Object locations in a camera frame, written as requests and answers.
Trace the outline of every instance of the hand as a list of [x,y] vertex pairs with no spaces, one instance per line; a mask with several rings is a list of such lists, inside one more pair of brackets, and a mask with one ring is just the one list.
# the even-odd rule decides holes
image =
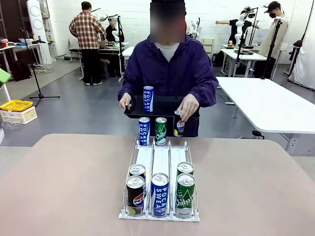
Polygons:
[[191,93],[188,94],[180,104],[178,111],[182,111],[182,121],[186,122],[199,108],[199,102]]
[[119,105],[124,110],[126,109],[126,107],[130,110],[130,107],[129,107],[130,102],[131,102],[131,96],[129,95],[129,93],[125,92],[123,94],[123,97],[119,101]]

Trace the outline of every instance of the green object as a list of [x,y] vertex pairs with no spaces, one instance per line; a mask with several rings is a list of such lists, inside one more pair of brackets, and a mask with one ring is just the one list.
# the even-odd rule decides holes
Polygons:
[[190,218],[192,212],[195,178],[191,174],[180,174],[177,177],[175,212],[178,218]]
[[166,122],[165,118],[156,118],[156,145],[164,146],[166,144]]
[[4,70],[0,69],[0,82],[6,83],[10,79],[11,75]]
[[177,166],[177,176],[180,174],[191,174],[193,176],[194,167],[189,162],[181,162]]

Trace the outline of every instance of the white tower fan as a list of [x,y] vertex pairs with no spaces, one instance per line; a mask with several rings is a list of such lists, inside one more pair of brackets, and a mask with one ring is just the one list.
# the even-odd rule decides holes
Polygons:
[[47,37],[46,32],[43,24],[43,18],[41,17],[41,11],[39,6],[38,0],[28,0],[27,1],[27,7],[31,22],[31,29],[33,31],[33,34],[35,34],[37,37],[40,36],[40,39],[46,43],[40,44],[40,50],[42,54],[42,58],[44,60],[45,64],[51,64],[51,56],[49,52],[49,47],[47,43]]

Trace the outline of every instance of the plaid shirt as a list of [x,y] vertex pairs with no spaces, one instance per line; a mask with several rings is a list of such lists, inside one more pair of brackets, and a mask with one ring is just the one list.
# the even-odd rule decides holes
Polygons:
[[78,38],[80,49],[99,49],[99,37],[106,39],[106,31],[98,19],[87,12],[81,12],[74,17],[69,26],[74,37]]

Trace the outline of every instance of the black can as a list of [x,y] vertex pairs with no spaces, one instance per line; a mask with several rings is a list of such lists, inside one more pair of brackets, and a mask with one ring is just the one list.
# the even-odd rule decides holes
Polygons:
[[128,214],[141,215],[144,206],[144,179],[141,176],[130,176],[127,179]]
[[141,176],[144,179],[144,197],[147,196],[146,168],[144,165],[134,164],[129,168],[129,176]]
[[174,111],[174,136],[182,137],[184,135],[185,122],[181,119],[181,112]]

